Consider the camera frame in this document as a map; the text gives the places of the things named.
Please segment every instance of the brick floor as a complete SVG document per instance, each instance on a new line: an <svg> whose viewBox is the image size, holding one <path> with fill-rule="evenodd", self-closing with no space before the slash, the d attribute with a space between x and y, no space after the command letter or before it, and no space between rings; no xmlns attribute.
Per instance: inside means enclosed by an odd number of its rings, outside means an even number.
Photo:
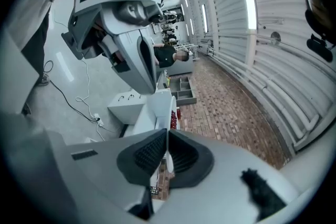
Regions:
<svg viewBox="0 0 336 224"><path fill-rule="evenodd" d="M282 168L290 153L268 113L239 81L199 56L188 75L197 103L180 107L181 129L243 147Z"/></svg>
<svg viewBox="0 0 336 224"><path fill-rule="evenodd" d="M167 170L166 160L161 161L159 167L159 178L156 182L156 186L159 188L159 193L157 195L152 194L153 199L157 200L167 200L169 195L169 181L174 177L173 173L169 173Z"/></svg>

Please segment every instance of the black shirt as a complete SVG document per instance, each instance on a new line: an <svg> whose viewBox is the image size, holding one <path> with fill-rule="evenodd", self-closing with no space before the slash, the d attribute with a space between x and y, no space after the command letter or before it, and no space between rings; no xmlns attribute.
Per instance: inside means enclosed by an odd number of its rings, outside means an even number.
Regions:
<svg viewBox="0 0 336 224"><path fill-rule="evenodd" d="M159 61L160 68L169 67L175 63L173 59L174 53L176 53L176 50L170 45L164 45L161 48L154 48L154 54Z"/></svg>

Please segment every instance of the white panel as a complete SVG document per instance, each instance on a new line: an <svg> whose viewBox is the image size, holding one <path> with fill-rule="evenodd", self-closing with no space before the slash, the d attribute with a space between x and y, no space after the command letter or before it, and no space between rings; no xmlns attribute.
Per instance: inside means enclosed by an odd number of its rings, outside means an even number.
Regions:
<svg viewBox="0 0 336 224"><path fill-rule="evenodd" d="M317 130L324 130L328 126L332 114L335 114L332 108L336 101L336 60L328 63L308 49L307 39L311 34L318 35L312 31L304 17L305 0L255 0L258 30L251 33L256 35L256 52L251 50L255 55L246 55L250 39L247 32L245 0L214 0L214 3L208 3L208 0L188 1L190 7L185 13L186 21L189 18L193 20L195 35L190 37L193 43L203 46L204 50L206 46L201 44L201 40L213 39L218 35L219 46L215 54L218 62L241 74L244 79L250 72L259 72L265 81L262 82L254 73L252 80L257 78L263 85L270 81L278 87L278 90L275 90L265 86L269 94L272 94L273 101L260 89L256 91L259 97L262 96L262 100L267 100L267 106L272 106L268 111L275 112L271 113L273 119L289 146L294 143L295 148L300 148L305 143L306 136L307 141L310 141L310 132L316 137ZM212 5L216 10L215 20L209 19L210 14L207 13L207 34L204 33L202 4L206 6L207 11ZM217 22L217 33L212 30L211 23L214 22ZM270 36L274 31L281 35L281 43L278 45L271 44ZM253 62L250 71L245 65L247 57ZM245 85L252 85L254 88L253 83L257 83L256 80L244 81L247 83ZM279 110L279 104L283 106L282 111ZM311 128L310 121L314 122L317 117L317 124L311 131L306 132L304 126Z"/></svg>
<svg viewBox="0 0 336 224"><path fill-rule="evenodd" d="M327 63L308 49L307 39L311 34L318 35L306 22L306 1L256 0L256 3L259 24L255 69L279 85L310 120L318 114L319 122L327 127L323 117L329 115L335 103L336 61ZM281 35L281 43L276 46L270 42L274 31ZM293 110L286 109L302 126Z"/></svg>

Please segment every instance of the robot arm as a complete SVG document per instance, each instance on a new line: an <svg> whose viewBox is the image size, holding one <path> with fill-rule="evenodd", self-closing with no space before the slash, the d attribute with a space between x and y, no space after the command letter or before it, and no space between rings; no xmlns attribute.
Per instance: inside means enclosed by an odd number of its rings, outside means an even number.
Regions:
<svg viewBox="0 0 336 224"><path fill-rule="evenodd" d="M104 53L112 69L129 86L140 94L153 94L155 58L144 29L162 17L160 1L76 0L68 23L69 32L62 37L77 59ZM92 29L98 18L103 34Z"/></svg>

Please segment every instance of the red object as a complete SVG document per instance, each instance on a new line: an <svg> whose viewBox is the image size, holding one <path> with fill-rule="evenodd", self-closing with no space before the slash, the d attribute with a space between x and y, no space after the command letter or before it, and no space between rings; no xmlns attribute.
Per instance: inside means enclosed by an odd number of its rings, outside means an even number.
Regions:
<svg viewBox="0 0 336 224"><path fill-rule="evenodd" d="M170 129L176 129L176 127L177 127L177 117L176 113L172 111L170 119Z"/></svg>

